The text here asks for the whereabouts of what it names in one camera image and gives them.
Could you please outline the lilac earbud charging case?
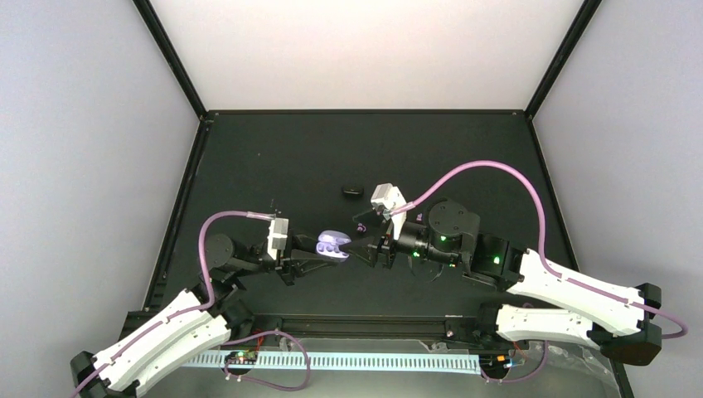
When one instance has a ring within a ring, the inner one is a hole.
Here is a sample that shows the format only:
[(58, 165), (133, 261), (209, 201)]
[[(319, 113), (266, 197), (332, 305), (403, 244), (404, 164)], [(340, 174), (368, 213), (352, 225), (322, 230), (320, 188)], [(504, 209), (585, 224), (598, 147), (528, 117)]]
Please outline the lilac earbud charging case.
[(318, 255), (338, 262), (343, 262), (349, 258), (349, 254), (342, 251), (341, 247), (351, 242), (351, 237), (343, 232), (325, 230), (318, 235), (318, 242), (315, 245), (315, 250)]

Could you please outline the black earbud holder insert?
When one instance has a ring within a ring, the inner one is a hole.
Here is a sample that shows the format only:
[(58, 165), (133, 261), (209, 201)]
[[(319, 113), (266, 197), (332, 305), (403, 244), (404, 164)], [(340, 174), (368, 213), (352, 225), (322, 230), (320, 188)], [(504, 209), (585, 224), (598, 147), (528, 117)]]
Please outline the black earbud holder insert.
[(357, 199), (364, 196), (365, 189), (363, 186), (347, 184), (341, 187), (341, 192), (345, 198)]

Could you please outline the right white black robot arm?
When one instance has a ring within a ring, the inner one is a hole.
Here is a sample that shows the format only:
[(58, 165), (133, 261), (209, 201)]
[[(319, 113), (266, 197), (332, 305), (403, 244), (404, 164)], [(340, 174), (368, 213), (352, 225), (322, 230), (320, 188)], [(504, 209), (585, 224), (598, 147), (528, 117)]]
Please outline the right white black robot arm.
[(598, 281), (561, 265), (542, 261), (531, 250), (479, 230), (480, 218), (455, 201), (433, 203), (421, 222), (397, 226), (382, 218), (374, 236), (348, 243), (336, 239), (336, 251), (355, 255), (370, 266), (390, 268), (397, 255), (440, 267), (460, 268), (463, 277), (497, 292), (548, 303), (523, 308), (484, 303), (472, 325), (483, 347), (500, 341), (547, 340), (596, 348), (608, 359), (646, 366), (662, 349), (662, 330), (644, 309), (661, 306), (661, 290), (652, 284), (629, 288)]

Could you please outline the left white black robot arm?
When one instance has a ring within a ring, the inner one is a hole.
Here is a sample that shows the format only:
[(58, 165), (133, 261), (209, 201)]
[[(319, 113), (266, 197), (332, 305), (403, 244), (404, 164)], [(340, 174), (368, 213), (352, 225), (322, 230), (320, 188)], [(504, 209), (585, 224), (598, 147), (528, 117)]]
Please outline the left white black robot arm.
[(70, 362), (74, 397), (141, 397), (175, 369), (232, 341), (261, 340), (254, 314), (241, 301), (241, 276), (278, 272), (284, 282), (309, 271), (338, 265), (351, 242), (343, 232), (273, 234), (246, 246), (218, 234), (204, 240), (207, 273), (160, 312), (97, 353), (80, 352)]

